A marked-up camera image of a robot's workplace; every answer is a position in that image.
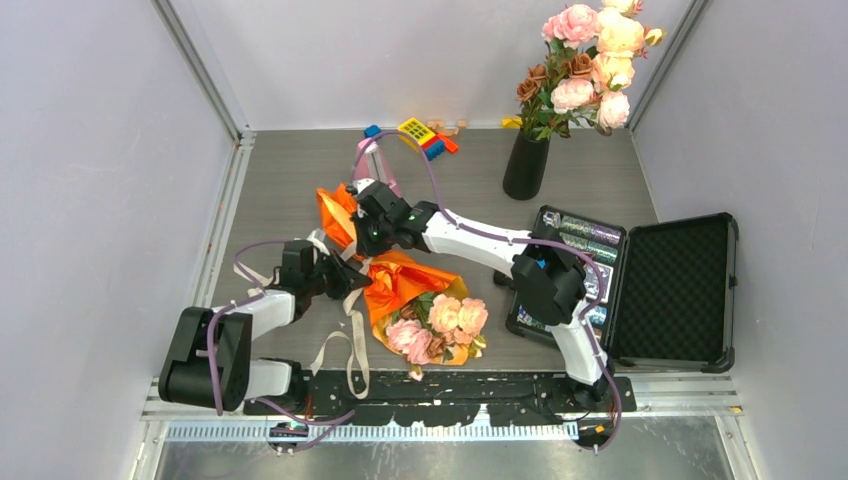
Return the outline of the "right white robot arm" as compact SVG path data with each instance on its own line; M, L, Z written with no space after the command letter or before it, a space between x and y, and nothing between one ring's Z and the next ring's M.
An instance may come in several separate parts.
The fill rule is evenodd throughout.
M432 202L410 205L371 178L346 190L356 202L358 254L375 257L398 247L455 256L505 275L520 306L550 327L573 380L574 403L591 411L610 398L608 357L592 331L588 314L594 306L586 299L586 272L598 267L586 254L555 233L498 228Z

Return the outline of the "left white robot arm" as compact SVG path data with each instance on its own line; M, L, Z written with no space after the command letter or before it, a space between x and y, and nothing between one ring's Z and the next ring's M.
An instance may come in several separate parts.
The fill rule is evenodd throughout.
M305 405L308 381L301 364L256 359L254 341L300 320L314 297L342 300L371 281L316 233L279 244L281 261L268 280L234 263L255 293L221 307L191 306L181 312L158 379L161 400L217 414L262 400L284 414Z

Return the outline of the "orange flower bouquet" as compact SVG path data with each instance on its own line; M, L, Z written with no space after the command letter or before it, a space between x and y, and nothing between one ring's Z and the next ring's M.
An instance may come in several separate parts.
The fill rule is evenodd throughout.
M356 205L343 185L334 191L317 189L316 202L324 232L342 249L343 259L361 264L359 271L371 284L343 300L351 332L328 335L310 365L314 373L323 366L329 342L344 340L351 347L346 365L349 387L364 396L366 389L356 384L366 386L370 381L367 331L406 362L414 380L423 377L425 365L462 366L483 355L487 341L482 330L488 310L482 300L470 296L459 275L420 264L399 251L375 257L358 254L352 220ZM356 373L361 379L354 378Z

